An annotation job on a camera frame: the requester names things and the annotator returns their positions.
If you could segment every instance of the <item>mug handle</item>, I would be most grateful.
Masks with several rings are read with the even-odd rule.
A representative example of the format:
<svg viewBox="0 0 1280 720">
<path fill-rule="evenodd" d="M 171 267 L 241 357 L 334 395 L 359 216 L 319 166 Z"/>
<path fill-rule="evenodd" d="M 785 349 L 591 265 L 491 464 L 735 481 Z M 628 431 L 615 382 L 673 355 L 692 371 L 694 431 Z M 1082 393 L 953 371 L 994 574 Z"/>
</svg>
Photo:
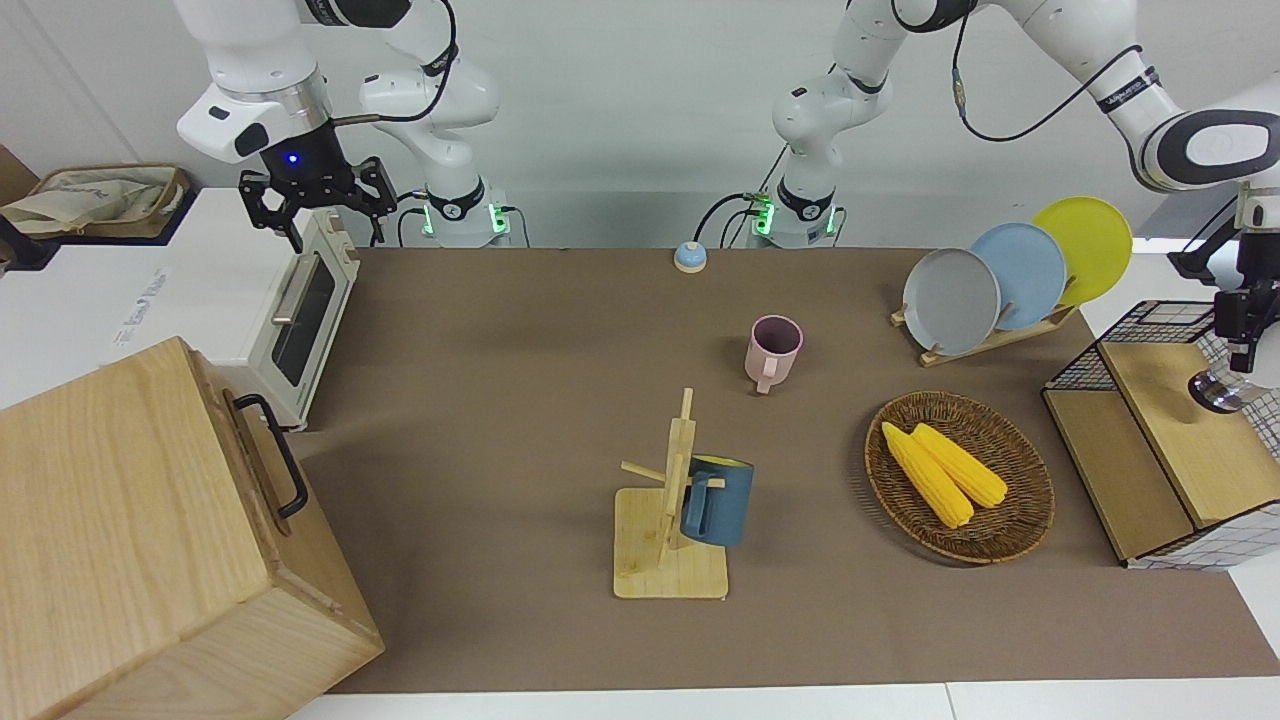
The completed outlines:
<svg viewBox="0 0 1280 720">
<path fill-rule="evenodd" d="M 768 395 L 769 393 L 769 386 L 773 384 L 773 383 L 771 383 L 768 380 L 772 380 L 778 374 L 778 359 L 777 357 L 765 357 L 764 359 L 764 372 L 760 373 L 760 374 L 763 377 L 759 380 L 756 380 L 756 383 L 755 383 L 755 392 L 758 392 L 760 395 Z"/>
<path fill-rule="evenodd" d="M 689 502 L 685 503 L 685 518 L 696 520 L 692 527 L 694 533 L 685 533 L 694 539 L 707 537 L 707 486 L 712 479 L 712 473 L 699 470 L 694 473 L 694 484 L 689 488 Z"/>
</svg>

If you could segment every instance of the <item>oven door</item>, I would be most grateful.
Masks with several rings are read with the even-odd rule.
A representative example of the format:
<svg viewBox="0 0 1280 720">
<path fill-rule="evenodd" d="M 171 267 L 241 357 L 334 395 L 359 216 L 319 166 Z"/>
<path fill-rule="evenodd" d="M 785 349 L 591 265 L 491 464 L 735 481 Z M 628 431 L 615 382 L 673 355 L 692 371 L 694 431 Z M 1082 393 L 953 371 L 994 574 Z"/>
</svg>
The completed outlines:
<svg viewBox="0 0 1280 720">
<path fill-rule="evenodd" d="M 280 413 L 282 421 L 294 427 L 306 423 L 351 292 L 351 281 L 324 238 L 305 247 L 271 314 L 274 333 L 268 336 L 266 352 L 259 360 L 260 374 L 273 380 L 275 395 L 289 401 L 291 413 Z"/>
</svg>

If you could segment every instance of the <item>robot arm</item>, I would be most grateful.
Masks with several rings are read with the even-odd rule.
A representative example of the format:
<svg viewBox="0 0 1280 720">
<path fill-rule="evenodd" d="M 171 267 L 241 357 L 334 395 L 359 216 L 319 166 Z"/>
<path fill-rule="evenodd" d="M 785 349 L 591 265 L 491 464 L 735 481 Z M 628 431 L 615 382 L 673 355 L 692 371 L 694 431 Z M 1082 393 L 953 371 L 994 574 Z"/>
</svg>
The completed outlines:
<svg viewBox="0 0 1280 720">
<path fill-rule="evenodd" d="M 1133 174 L 1144 187 L 1176 192 L 1240 184 L 1235 223 L 1243 231 L 1238 269 L 1244 284 L 1215 299 L 1215 332 L 1229 343 L 1231 373 L 1280 387 L 1280 338 L 1272 337 L 1280 333 L 1262 340 L 1280 309 L 1280 74 L 1221 104 L 1184 111 L 1137 45 L 1135 0 L 854 0 L 836 36 L 837 70 L 774 104 L 774 127 L 791 146 L 774 191 L 785 206 L 774 228 L 791 236 L 781 245 L 803 246 L 817 237 L 840 167 L 835 135 L 884 111 L 892 97 L 888 68 L 905 37 L 965 20 L 986 5 L 1007 12 L 1085 87 L 1124 137 Z M 964 118 L 959 73 L 954 83 Z M 1208 256 L 1230 234 L 1198 254 L 1175 256 L 1179 272 L 1204 279 Z M 1202 375 L 1199 388 L 1192 380 L 1197 400 L 1217 411 L 1239 409 L 1224 402 L 1222 392 L 1204 389 L 1224 383 Z"/>
<path fill-rule="evenodd" d="M 266 174 L 241 173 L 241 197 L 255 227 L 270 227 L 288 236 L 300 250 L 293 229 L 298 209 L 344 205 L 367 215 L 375 241 L 380 238 L 380 219 L 396 211 L 397 196 L 378 158 L 358 165 L 347 163 L 335 129 L 355 122 L 380 120 L 381 129 L 408 145 L 429 168 L 428 176 L 442 165 L 461 167 L 461 174 L 470 174 L 472 181 L 467 190 L 483 186 L 470 163 L 470 147 L 456 138 L 449 145 L 431 135 L 443 127 L 486 122 L 497 113 L 498 102 L 492 79 L 458 60 L 451 29 L 452 8 L 447 3 L 174 3 L 187 29 L 202 45 L 214 81 L 178 122 L 178 133 L 197 150 L 225 163 L 239 163 L 253 154 L 262 159 Z M 381 82 L 380 76 L 372 76 L 366 90 L 374 85 L 383 91 L 372 94 L 379 101 L 367 102 L 366 109 L 379 114 L 335 120 L 316 59 L 302 40 L 305 19 L 325 26 L 378 28 L 389 46 L 420 69 L 396 76 L 398 87 L 390 74 L 383 76 L 388 79 Z M 451 74 L 449 92 L 433 104 L 431 95 Z M 442 143 L 447 147 L 440 149 Z M 264 202 L 268 188 L 283 197 L 275 209 Z"/>
</svg>

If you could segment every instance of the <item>wooden drawer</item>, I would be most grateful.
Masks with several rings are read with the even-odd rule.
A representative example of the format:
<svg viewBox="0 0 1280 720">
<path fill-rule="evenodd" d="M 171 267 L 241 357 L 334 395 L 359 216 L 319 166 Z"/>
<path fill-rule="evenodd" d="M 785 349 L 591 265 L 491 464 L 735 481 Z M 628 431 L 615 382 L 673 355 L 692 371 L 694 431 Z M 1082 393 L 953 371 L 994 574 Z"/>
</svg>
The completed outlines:
<svg viewBox="0 0 1280 720">
<path fill-rule="evenodd" d="M 259 406 L 170 340 L 0 413 L 0 719 L 278 719 L 381 652 Z"/>
</svg>

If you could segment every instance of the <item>oven window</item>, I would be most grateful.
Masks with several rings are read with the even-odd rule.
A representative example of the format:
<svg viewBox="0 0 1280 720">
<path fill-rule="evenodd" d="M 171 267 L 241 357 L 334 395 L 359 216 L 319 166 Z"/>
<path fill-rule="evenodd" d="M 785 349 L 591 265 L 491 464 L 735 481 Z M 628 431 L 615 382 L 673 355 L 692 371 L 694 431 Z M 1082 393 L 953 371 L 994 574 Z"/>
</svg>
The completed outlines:
<svg viewBox="0 0 1280 720">
<path fill-rule="evenodd" d="M 298 387 L 298 383 L 302 382 L 302 372 L 307 368 L 311 348 L 315 347 L 316 337 L 320 334 L 320 325 L 324 323 L 333 291 L 333 273 L 321 259 L 316 265 L 315 275 L 311 277 L 307 295 L 302 300 L 302 310 L 298 311 L 297 322 L 282 327 L 280 334 L 275 338 L 271 361 L 284 373 L 285 379 L 293 387 Z"/>
</svg>

